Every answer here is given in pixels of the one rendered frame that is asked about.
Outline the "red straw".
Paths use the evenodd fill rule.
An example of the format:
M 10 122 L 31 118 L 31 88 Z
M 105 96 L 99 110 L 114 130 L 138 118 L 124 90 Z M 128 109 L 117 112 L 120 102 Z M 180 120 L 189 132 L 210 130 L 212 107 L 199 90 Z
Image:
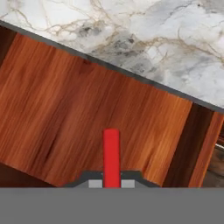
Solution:
M 117 129 L 103 131 L 103 186 L 120 188 L 120 140 Z

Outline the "open wooden drawer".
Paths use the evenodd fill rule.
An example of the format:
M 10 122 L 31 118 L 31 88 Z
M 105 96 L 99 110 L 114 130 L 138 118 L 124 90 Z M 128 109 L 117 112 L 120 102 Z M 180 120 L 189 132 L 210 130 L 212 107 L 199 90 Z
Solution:
M 0 163 L 54 186 L 102 169 L 111 128 L 122 169 L 189 187 L 213 114 L 0 26 Z

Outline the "wooden cupboard front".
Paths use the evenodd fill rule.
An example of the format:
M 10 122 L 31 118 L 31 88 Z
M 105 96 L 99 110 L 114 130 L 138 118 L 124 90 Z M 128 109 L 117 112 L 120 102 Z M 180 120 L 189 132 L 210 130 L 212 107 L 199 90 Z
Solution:
M 202 186 L 223 122 L 224 115 L 214 112 L 189 181 L 189 187 Z

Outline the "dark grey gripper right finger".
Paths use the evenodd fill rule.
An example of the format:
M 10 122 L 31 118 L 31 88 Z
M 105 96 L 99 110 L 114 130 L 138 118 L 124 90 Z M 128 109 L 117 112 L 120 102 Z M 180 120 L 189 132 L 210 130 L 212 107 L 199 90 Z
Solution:
M 158 187 L 158 185 L 144 178 L 140 171 L 121 172 L 121 188 L 144 188 L 144 187 Z

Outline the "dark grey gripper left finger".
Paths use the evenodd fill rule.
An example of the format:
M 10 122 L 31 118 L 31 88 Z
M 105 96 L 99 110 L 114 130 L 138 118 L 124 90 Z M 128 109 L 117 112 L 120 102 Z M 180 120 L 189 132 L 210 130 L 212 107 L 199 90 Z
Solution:
M 65 184 L 65 187 L 102 188 L 102 178 L 100 171 L 84 171 L 76 180 Z

